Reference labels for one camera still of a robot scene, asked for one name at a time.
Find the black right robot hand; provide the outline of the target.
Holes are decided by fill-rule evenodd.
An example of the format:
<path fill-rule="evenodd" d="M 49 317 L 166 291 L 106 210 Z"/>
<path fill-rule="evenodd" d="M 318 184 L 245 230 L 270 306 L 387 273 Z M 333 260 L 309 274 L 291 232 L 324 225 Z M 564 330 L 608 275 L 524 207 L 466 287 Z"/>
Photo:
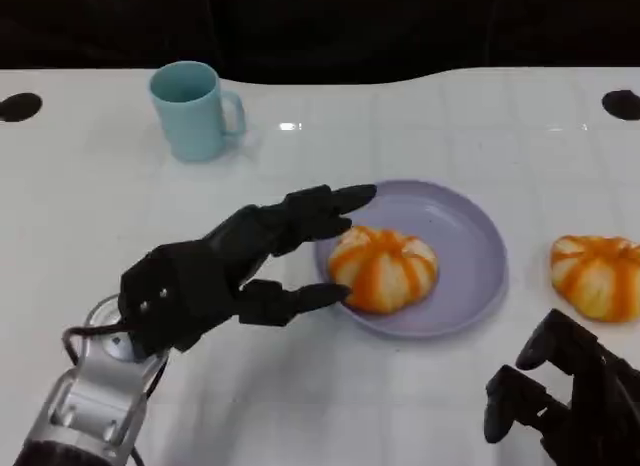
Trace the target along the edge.
<path fill-rule="evenodd" d="M 526 376 L 549 362 L 572 379 L 564 404 Z M 504 365 L 486 385 L 484 436 L 503 440 L 519 423 L 541 435 L 557 465 L 636 465 L 639 462 L 639 372 L 557 309 L 538 324 L 515 366 Z"/>

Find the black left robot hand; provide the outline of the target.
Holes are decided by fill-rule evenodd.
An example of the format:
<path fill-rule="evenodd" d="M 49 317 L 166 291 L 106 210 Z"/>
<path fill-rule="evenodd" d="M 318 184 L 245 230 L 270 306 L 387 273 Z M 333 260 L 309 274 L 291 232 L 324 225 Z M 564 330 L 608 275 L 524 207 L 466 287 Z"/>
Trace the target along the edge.
<path fill-rule="evenodd" d="M 185 352 L 232 317 L 283 327 L 299 314 L 345 300 L 347 286 L 319 283 L 289 291 L 255 274 L 269 257 L 349 230 L 348 213 L 376 193 L 373 184 L 300 190 L 277 204 L 245 206 L 201 239 L 150 251 L 120 281 L 119 312 L 135 355 Z"/>

